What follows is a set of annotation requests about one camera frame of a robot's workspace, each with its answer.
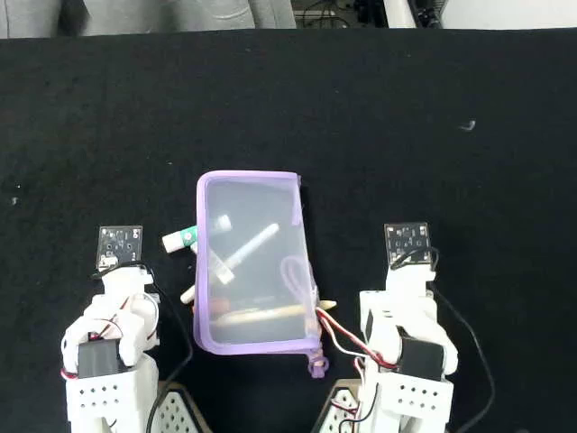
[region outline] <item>purple pencil case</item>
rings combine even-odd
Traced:
[[[194,338],[217,355],[306,354],[322,377],[299,176],[220,170],[197,184]],[[226,231],[216,221],[227,219]]]

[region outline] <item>perforated panel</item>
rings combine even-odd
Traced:
[[[419,379],[397,373],[380,376],[381,407],[401,415],[422,419],[449,420],[453,384]]]
[[[159,430],[153,433],[198,433],[179,392],[169,392],[157,411]]]
[[[353,394],[349,390],[340,390],[336,393],[333,398],[334,401],[339,403],[345,408],[353,409],[356,408],[358,403],[353,397]],[[319,433],[339,433],[339,424],[345,418],[353,418],[353,415],[345,410],[337,409],[335,406],[331,406],[326,413],[325,421],[321,428],[318,430]],[[353,427],[350,422],[344,423],[341,428],[341,433],[352,433]]]
[[[135,381],[135,373],[68,381],[69,418],[117,418],[123,411],[137,411]]]

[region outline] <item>red wire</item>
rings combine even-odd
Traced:
[[[367,354],[368,356],[370,356],[372,358],[372,360],[375,363],[377,363],[378,365],[381,365],[381,366],[383,366],[385,368],[389,368],[389,369],[393,369],[393,368],[397,367],[396,365],[388,363],[387,361],[382,359],[382,355],[380,353],[371,350],[367,345],[365,345],[361,341],[361,339],[359,337],[357,337],[355,334],[353,334],[352,332],[348,331],[343,326],[341,326],[341,324],[339,322],[337,322],[330,314],[328,314],[323,309],[316,308],[316,314],[321,316],[322,318],[328,320],[334,327],[336,327],[336,330],[339,331],[341,334],[345,334],[346,336],[348,336],[349,339],[353,343],[355,343],[358,347],[360,347],[362,349],[362,351],[365,354]]]
[[[126,307],[126,303],[128,302],[128,300],[130,299],[130,297],[126,298],[123,302],[123,305],[120,306],[120,309],[124,309],[124,307]],[[116,318],[116,314],[114,314],[111,318],[110,318],[110,322],[114,322],[114,319]],[[106,325],[105,328],[100,331],[100,334],[98,334],[96,336],[96,338],[101,338],[102,335],[108,330],[108,328],[110,328],[110,325]]]
[[[66,370],[64,370],[63,368],[60,368],[60,374],[62,374],[63,376],[65,376],[68,379],[77,379],[78,378],[78,376],[76,374],[69,373]]]
[[[357,413],[357,408],[345,408],[344,406],[341,406],[336,401],[331,401],[331,405],[335,406],[337,409],[344,410],[345,412],[351,413],[353,415],[355,415]]]

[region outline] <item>black cable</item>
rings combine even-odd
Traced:
[[[485,403],[485,406],[483,407],[483,409],[481,409],[474,417],[469,419],[467,422],[465,422],[462,426],[460,426],[454,432],[454,433],[465,433],[466,431],[469,431],[469,429],[474,427],[487,414],[487,412],[489,411],[493,402],[495,401],[495,393],[496,393],[496,391],[495,391],[495,379],[493,378],[493,374],[490,371],[489,362],[487,361],[487,358],[485,357],[483,349],[481,348],[481,343],[479,342],[479,338],[477,338],[477,335],[475,334],[475,331],[472,328],[472,326],[469,325],[469,322],[467,322],[467,320],[453,306],[453,304],[451,304],[451,302],[449,302],[449,300],[439,290],[437,290],[434,282],[430,281],[428,286],[429,286],[429,289],[445,304],[445,306],[447,308],[449,308],[451,310],[451,312],[454,314],[456,319],[459,320],[467,328],[467,330],[471,334],[472,341],[475,343],[475,346],[477,347],[477,352],[479,353],[479,358],[481,359],[481,363],[483,365],[485,373],[487,374],[487,380],[489,381],[490,396],[489,396],[489,399],[487,400],[487,403]]]
[[[137,260],[134,262],[119,263],[116,266],[113,266],[111,268],[108,268],[108,269],[105,269],[101,272],[97,272],[97,273],[93,274],[92,279],[93,280],[102,280],[102,277],[104,277],[105,275],[107,275],[108,273],[110,273],[112,271],[116,271],[117,269],[120,269],[120,268],[132,268],[133,266],[143,267],[151,275],[152,285],[154,286],[154,289],[162,296],[164,301],[169,305],[172,316],[174,316],[175,320],[177,321],[177,324],[179,325],[180,332],[182,333],[182,336],[185,339],[185,342],[187,344],[187,350],[188,350],[187,356],[174,368],[174,370],[172,370],[172,373],[169,374],[169,377],[167,377],[166,382],[164,383],[164,385],[160,389],[160,392],[157,394],[156,399],[154,400],[154,403],[152,404],[151,411],[150,411],[149,416],[148,416],[148,421],[146,423],[146,433],[151,433],[152,422],[154,421],[154,413],[156,412],[156,409],[160,406],[160,404],[162,403],[162,401],[166,397],[166,394],[169,391],[170,383],[174,379],[176,379],[176,377],[180,374],[182,369],[192,360],[192,342],[190,341],[190,336],[188,335],[188,331],[187,331],[186,327],[182,323],[182,320],[180,320],[179,314],[177,313],[177,311],[174,307],[174,304],[172,303],[172,301],[170,300],[170,298],[168,297],[166,292],[163,289],[161,289],[160,286],[157,284],[156,278],[154,277],[154,271],[145,262],[143,262],[141,260]]]
[[[303,11],[303,18],[302,18],[303,28],[307,27],[307,12],[310,11],[313,7],[318,6],[324,2],[326,2],[326,0],[318,0],[317,2],[314,2],[313,4],[305,8],[305,10]]]
[[[336,21],[340,21],[341,23],[346,24],[347,27],[350,27],[351,25],[349,24],[348,21],[344,20],[343,18],[341,18],[340,16],[326,16],[324,18],[325,20],[336,20]],[[307,24],[307,27],[310,27],[312,24],[314,23],[318,23],[321,19],[320,18],[315,18],[314,20],[311,20],[310,23]]]
[[[435,258],[431,262],[431,271],[436,269],[436,265],[439,264],[439,250],[434,248],[433,246],[419,246],[418,248],[413,248],[412,250],[407,251],[406,253],[401,254],[393,263],[390,264],[390,269],[395,271],[396,269],[402,268],[403,266],[408,265],[405,260],[408,259],[410,256],[416,253],[424,253],[428,252],[431,255],[434,255]]]
[[[361,419],[347,419],[347,418],[343,419],[341,422],[339,422],[339,433],[343,433],[343,424],[345,422],[360,423],[368,419],[369,416],[372,414],[372,410],[375,409],[375,403],[377,402],[378,394],[379,394],[379,384],[377,383],[377,386],[375,386],[375,396],[372,398],[371,408],[369,409],[367,414]]]

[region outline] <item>black circuit board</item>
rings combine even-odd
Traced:
[[[431,246],[427,223],[385,224],[385,245],[389,266],[404,253]],[[430,251],[411,254],[407,264],[431,263]]]
[[[142,226],[102,226],[98,229],[96,268],[141,260]]]

